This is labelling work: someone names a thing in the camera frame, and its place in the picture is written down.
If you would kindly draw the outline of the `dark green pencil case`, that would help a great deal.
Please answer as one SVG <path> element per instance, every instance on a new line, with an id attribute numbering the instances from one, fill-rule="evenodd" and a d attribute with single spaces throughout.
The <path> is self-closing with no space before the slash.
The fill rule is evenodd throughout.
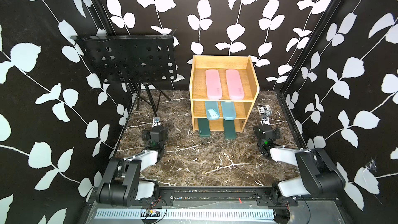
<path id="1" fill-rule="evenodd" d="M 223 120 L 224 137 L 226 140 L 236 139 L 236 130 L 234 120 Z"/>
<path id="2" fill-rule="evenodd" d="M 211 136 L 209 120 L 207 118 L 198 118 L 199 136 L 207 138 Z"/>

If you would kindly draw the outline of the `light blue pencil case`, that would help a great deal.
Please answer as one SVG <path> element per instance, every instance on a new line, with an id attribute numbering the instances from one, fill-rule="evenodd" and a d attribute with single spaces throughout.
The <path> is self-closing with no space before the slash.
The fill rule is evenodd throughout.
<path id="1" fill-rule="evenodd" d="M 224 120 L 235 120 L 236 119 L 236 110 L 234 102 L 221 102 L 222 115 Z"/>
<path id="2" fill-rule="evenodd" d="M 217 101 L 205 101 L 205 111 L 208 120 L 218 120 L 220 118 Z"/>

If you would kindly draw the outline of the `pink pencil case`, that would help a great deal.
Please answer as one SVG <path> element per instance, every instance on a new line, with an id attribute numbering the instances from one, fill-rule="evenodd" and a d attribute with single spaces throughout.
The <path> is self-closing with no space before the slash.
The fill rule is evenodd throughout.
<path id="1" fill-rule="evenodd" d="M 222 98 L 222 86 L 219 71 L 217 69 L 207 69 L 205 71 L 207 97 L 210 100 Z"/>
<path id="2" fill-rule="evenodd" d="M 227 69 L 226 81 L 227 81 L 228 93 L 230 99 L 242 100 L 245 94 L 239 71 L 236 69 Z"/>

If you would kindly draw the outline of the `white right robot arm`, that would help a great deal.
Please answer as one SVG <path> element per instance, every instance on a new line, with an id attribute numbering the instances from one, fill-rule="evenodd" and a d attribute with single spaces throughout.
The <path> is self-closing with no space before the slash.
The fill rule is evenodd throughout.
<path id="1" fill-rule="evenodd" d="M 282 201 L 295 196 L 321 196 L 344 189 L 346 180 L 322 148 L 297 149 L 278 146 L 279 129 L 262 123 L 253 128 L 263 158 L 298 168 L 300 175 L 273 184 L 271 199 Z"/>

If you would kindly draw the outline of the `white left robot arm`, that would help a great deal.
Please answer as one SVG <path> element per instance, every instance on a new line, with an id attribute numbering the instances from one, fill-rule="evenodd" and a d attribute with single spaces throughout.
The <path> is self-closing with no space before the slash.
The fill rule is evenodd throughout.
<path id="1" fill-rule="evenodd" d="M 157 199 L 159 183 L 140 179 L 141 171 L 161 161 L 169 131 L 158 125 L 143 131 L 144 149 L 133 156 L 112 158 L 105 170 L 97 192 L 96 201 L 116 206 L 132 206 L 142 199 Z"/>

